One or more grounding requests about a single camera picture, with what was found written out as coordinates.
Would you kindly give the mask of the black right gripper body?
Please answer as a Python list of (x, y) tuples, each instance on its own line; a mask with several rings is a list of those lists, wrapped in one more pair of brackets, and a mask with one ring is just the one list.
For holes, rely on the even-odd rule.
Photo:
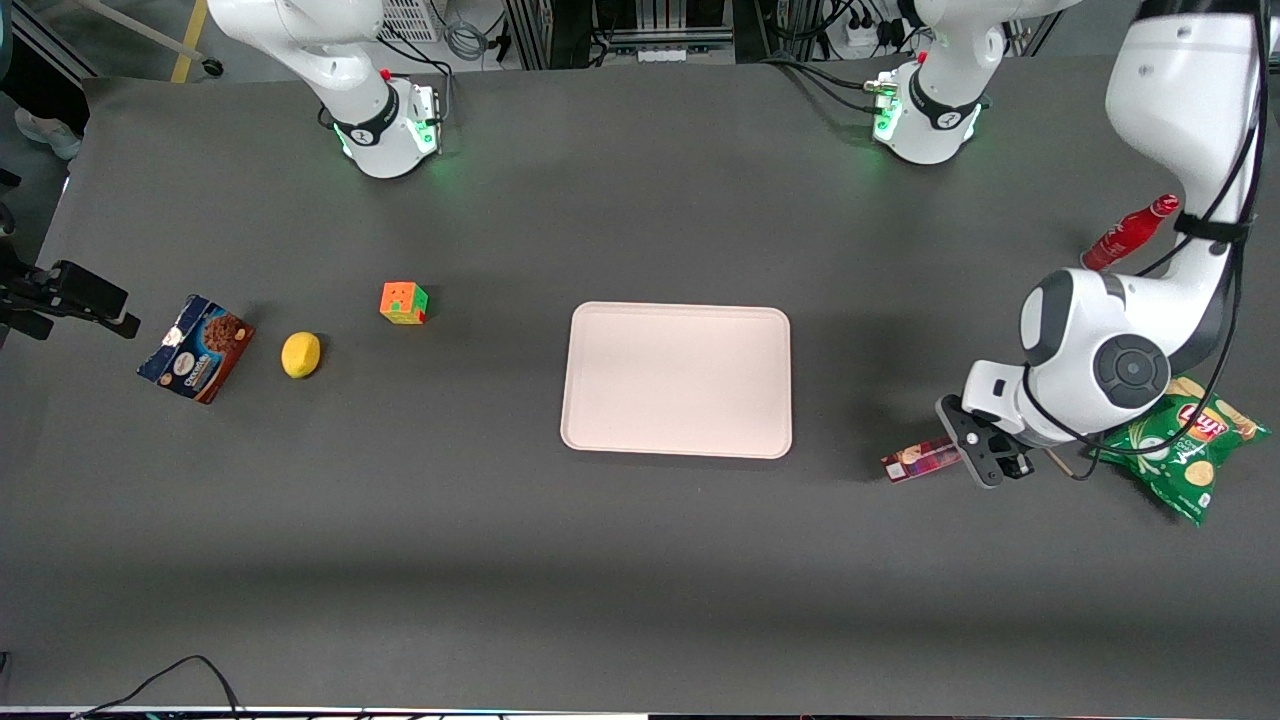
[(32, 340), (46, 340), (54, 328), (54, 320), (45, 313), (52, 307), (50, 286), (56, 277), (58, 265), (45, 270), (22, 261), (12, 241), (3, 236), (1, 323)]

